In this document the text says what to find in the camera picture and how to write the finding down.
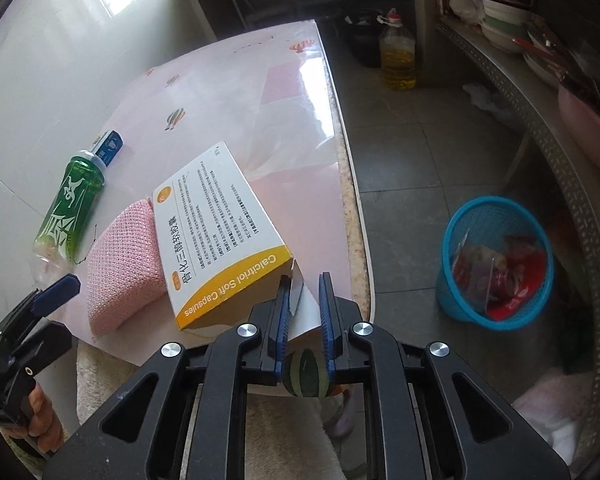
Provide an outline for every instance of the pink cloth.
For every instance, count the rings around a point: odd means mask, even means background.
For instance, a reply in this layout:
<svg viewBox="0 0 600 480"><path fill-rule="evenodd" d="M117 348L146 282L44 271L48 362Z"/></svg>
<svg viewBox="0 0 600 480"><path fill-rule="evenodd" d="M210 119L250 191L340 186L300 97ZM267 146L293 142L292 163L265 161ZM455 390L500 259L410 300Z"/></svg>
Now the pink cloth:
<svg viewBox="0 0 600 480"><path fill-rule="evenodd" d="M115 330L167 292L154 210L148 200L127 207L91 248L87 280L93 335Z"/></svg>

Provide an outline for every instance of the blue plastic basket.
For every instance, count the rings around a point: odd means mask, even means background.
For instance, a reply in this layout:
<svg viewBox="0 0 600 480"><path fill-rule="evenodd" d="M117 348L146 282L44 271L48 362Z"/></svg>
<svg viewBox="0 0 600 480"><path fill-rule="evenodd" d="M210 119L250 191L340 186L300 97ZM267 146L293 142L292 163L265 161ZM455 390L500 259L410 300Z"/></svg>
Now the blue plastic basket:
<svg viewBox="0 0 600 480"><path fill-rule="evenodd" d="M468 242L504 252L504 235L532 236L547 255L544 282L513 316L502 321L487 319L462 298L451 275L451 259L469 229ZM490 330L515 330L533 321L544 308L554 282L554 258L549 240L538 221L521 205L498 196L483 196L464 204L446 227L442 242L442 268L436 283L436 298L446 314L471 321Z"/></svg>

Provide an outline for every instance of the silver screw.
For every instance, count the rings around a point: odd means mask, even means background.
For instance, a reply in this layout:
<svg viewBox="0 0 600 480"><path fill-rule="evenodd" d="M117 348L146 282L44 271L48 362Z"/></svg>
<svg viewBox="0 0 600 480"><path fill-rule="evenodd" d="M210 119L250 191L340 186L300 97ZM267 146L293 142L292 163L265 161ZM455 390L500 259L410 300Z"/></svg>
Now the silver screw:
<svg viewBox="0 0 600 480"><path fill-rule="evenodd" d="M251 323L245 323L238 327L238 334L242 337L251 337L258 331L258 327Z"/></svg>
<svg viewBox="0 0 600 480"><path fill-rule="evenodd" d="M178 343L167 343L160 349L160 353L165 357L176 357L182 350Z"/></svg>
<svg viewBox="0 0 600 480"><path fill-rule="evenodd" d="M449 355L449 346L445 343L431 343L431 345L429 345L429 352L436 357L444 357Z"/></svg>
<svg viewBox="0 0 600 480"><path fill-rule="evenodd" d="M356 323L353 326L353 332L355 332L358 335L369 335L373 331L374 331L374 326L371 323L367 323L366 321Z"/></svg>

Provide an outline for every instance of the cooking oil bottle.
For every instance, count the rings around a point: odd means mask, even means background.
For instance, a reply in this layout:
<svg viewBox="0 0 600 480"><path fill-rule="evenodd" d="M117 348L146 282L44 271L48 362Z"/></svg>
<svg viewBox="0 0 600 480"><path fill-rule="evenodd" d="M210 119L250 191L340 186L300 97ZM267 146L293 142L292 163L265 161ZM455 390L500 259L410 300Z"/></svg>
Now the cooking oil bottle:
<svg viewBox="0 0 600 480"><path fill-rule="evenodd" d="M416 85L416 40L402 25L400 14L391 9L378 21L386 27L380 35L380 57L384 84L391 90L408 90Z"/></svg>

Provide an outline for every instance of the plastic bottle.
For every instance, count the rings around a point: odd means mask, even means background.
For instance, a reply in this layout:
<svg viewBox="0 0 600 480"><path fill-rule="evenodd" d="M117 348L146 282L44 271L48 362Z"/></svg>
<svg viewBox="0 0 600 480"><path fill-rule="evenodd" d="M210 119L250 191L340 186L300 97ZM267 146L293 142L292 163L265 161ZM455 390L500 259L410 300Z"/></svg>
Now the plastic bottle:
<svg viewBox="0 0 600 480"><path fill-rule="evenodd" d="M71 158L62 184L33 242L31 273L39 288L62 278L75 264L82 229L94 200L104 187L105 172L122 147L117 132L106 132L89 151Z"/></svg>
<svg viewBox="0 0 600 480"><path fill-rule="evenodd" d="M380 59L384 84L392 90L408 90L416 85L416 40L402 24L400 14L391 9L380 35Z"/></svg>

